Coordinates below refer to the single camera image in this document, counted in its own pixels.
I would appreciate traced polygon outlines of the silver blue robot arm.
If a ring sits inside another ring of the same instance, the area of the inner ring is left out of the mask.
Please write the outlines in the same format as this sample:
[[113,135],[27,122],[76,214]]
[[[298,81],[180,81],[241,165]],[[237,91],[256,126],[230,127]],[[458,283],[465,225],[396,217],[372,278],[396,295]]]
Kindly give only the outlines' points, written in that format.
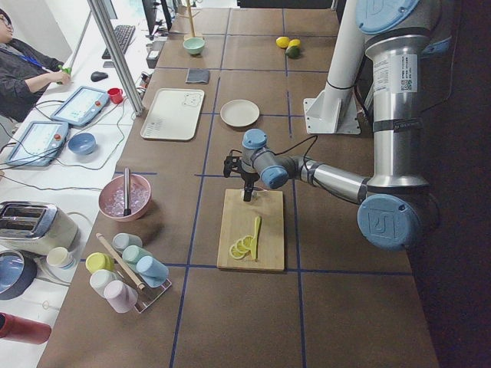
[[373,64],[374,173],[363,177],[307,156],[267,147],[267,136],[248,130],[242,155],[225,173],[244,180],[245,201],[255,182],[277,189],[299,179],[358,205],[358,227],[373,245],[391,251],[419,244],[438,222],[437,205],[420,174],[420,57],[450,31],[451,1],[349,1],[341,19],[324,90],[305,101],[309,133],[343,133],[346,109],[363,58]]

